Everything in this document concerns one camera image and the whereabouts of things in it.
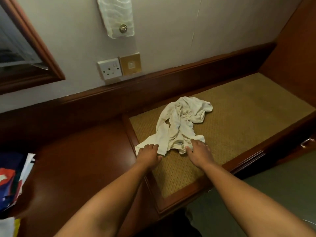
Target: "gold wall plate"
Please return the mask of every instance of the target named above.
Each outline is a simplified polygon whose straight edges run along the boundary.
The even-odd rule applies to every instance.
[[[119,61],[123,75],[132,75],[142,71],[140,53],[120,57]]]

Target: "white wall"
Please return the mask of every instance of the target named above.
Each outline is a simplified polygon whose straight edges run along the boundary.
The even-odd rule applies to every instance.
[[[110,39],[96,0],[18,0],[66,80],[1,95],[0,112],[104,85],[97,61],[140,52],[146,74],[270,42],[301,0],[200,1],[132,0],[135,36]]]

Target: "hand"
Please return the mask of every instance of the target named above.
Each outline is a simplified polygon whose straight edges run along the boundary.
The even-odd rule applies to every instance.
[[[201,170],[204,170],[209,164],[215,164],[211,149],[199,140],[191,140],[193,152],[190,147],[186,146],[185,150],[191,162]]]
[[[161,161],[162,156],[157,156],[159,145],[145,145],[144,148],[140,148],[136,158],[136,163],[144,166],[147,170],[154,169]]]

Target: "wall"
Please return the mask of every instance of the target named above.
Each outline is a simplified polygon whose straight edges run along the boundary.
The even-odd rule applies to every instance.
[[[132,0],[136,35],[110,39],[96,0],[18,0],[66,80],[2,95],[0,112],[104,85],[100,60],[140,52],[146,74],[270,42],[300,1]]]
[[[316,0],[304,0],[260,72],[316,107]]]

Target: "crumpled towel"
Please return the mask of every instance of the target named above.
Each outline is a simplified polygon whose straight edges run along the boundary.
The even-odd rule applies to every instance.
[[[202,123],[205,112],[213,109],[209,102],[196,97],[180,97],[169,103],[161,112],[156,125],[156,134],[149,136],[135,147],[136,154],[147,144],[159,144],[158,154],[166,155],[170,149],[178,149],[184,154],[185,147],[192,149],[191,139],[205,142],[203,135],[195,135],[193,123]]]

